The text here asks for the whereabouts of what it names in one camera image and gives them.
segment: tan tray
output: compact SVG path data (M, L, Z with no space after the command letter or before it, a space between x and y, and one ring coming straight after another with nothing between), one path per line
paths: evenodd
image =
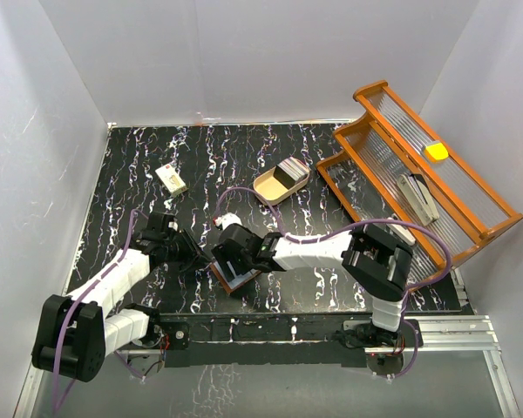
M295 184L290 189L287 189L284 185L281 184L279 180L273 177L275 167L259 175L254 180L254 190L260 193L261 196L263 196L263 198L265 198L265 200L267 200L270 205L277 205L278 203L283 202L283 200L285 200L288 196L294 192L298 192L308 184L308 180L310 180L309 168L302 161L298 160L297 158L295 159L300 164L304 165L304 167L306 167L306 173L308 174L308 177L300 183Z

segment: cable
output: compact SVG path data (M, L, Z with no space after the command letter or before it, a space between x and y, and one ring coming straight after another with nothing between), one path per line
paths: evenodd
M117 265L119 262L121 262L124 257L126 256L126 253L128 251L128 248L130 247L130 240L132 239L132 232L133 232L133 226L134 226L134 219L137 216L137 214L141 214L147 219L147 216L140 211L139 209L132 209L130 212L130 223L128 225L128 234L126 236L126 242L124 244L124 247L122 249L122 254L120 254L120 257L116 260L116 262L112 263L102 274L100 279L94 280L80 295L79 297L73 301L71 304L70 309L68 309L68 312L64 318L64 321L62 322L62 326L60 327L60 333L58 334L58 342L56 345L56 353L54 354L54 366L52 368L52 413L53 415L56 415L58 413L58 410L62 407L64 404L64 401L66 399L66 396L70 392L71 388L73 387L73 383L75 381L72 380L66 390L64 391L64 394L58 401L58 380L60 376L60 357L62 354L62 346L64 345L64 339L66 336L66 331L68 329L68 326L70 326L71 317L74 315L76 308L81 303L81 301L87 296L91 290L93 290L97 284L104 279Z
M420 225L412 224L411 222L405 222L403 220L397 220L397 219L365 219L365 220L360 220L358 222L353 222L350 225L344 226L342 228L339 228L339 229L333 231L332 233L328 233L328 234L320 236L320 237L308 238L308 239L298 239L298 238L293 237L292 235L290 235L289 232L286 231L286 229L284 227L284 224L282 222L281 215L276 211L276 209L263 196L261 196L260 193L258 193L257 191L255 191L253 189L250 189L249 187L243 187L243 186L229 187L225 192L223 192L220 195L219 199L217 199L217 205L215 207L215 213L214 213L215 217L217 217L219 215L219 211L221 209L221 204L222 204L225 196L227 196L227 194L232 192L232 191L243 191L243 192L253 193L265 206L267 206L269 208L269 210L271 211L271 214L273 215L273 217L275 218L275 221L277 223L277 229L279 229L279 232L282 234L283 238L288 240L288 241L294 242L296 244L313 244L313 243L316 243L316 242L325 241L327 239L331 239L331 238L335 237L339 233L344 233L346 231L350 231L350 230L354 229L357 226L364 226L364 225L368 225L368 224L401 225L401 226L404 226L406 228L417 230L420 233L422 233L422 234L426 235L427 237L429 237L430 239L436 241L436 243L442 249L442 252L444 253L444 256L445 256L445 266L444 266L444 269L435 278L433 278L431 280L423 280L423 281L421 281L419 283L415 283L415 284L409 285L404 290L403 306L402 306L402 309L401 309L401 321L405 325L409 326L412 329L413 335L414 335L414 339L415 339L414 354L412 355L411 361L409 361L409 364L407 365L407 367L405 367L403 370L401 370L397 374L397 377L400 377L400 376L406 374L411 369L412 365L414 364L414 362L415 362L415 360L417 358L417 353L418 353L418 333L417 333L417 329L408 320L406 320L404 318L404 313L405 313L405 310L407 308L408 295L409 295L410 292L417 291L421 287L430 286L430 285L433 285L435 283L438 283L440 280L442 280L450 272L450 270L452 269L452 255L450 254L450 250L447 247L447 245L445 244L445 242L443 240L441 240L435 233L431 233L426 228L424 228L424 227L422 227Z

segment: small white box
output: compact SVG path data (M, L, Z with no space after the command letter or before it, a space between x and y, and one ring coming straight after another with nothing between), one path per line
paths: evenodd
M163 165L161 168L155 170L155 172L159 176L160 181L163 182L165 187L171 193L171 197L174 198L188 190L186 183L184 183L170 164Z

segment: table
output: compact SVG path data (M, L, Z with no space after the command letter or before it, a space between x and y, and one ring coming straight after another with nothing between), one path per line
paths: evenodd
M315 170L316 161L340 150L332 132L338 125L217 125L115 128L80 241L68 291L83 285L116 253L126 236L134 207L148 213L175 213L179 224L210 254L219 231L212 224L217 197L232 185L251 186L255 177L289 156L312 168L308 185L279 206L292 233L327 233L351 220ZM188 185L172 199L155 174L171 164ZM355 165L343 176L364 202L368 216L392 210ZM263 236L275 230L268 209L255 197L230 193L223 212ZM139 220L137 227L145 225ZM262 274L228 295L209 271L177 274L157 269L117 305L157 307L162 314L333 314L369 312L370 297L349 275L332 269ZM457 312L451 280L416 292L409 311Z

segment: yellow sponge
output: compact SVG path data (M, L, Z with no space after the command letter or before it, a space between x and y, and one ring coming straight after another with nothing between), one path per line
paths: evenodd
M439 163L450 156L445 149L444 144L439 141L434 141L425 147L425 157L431 163Z

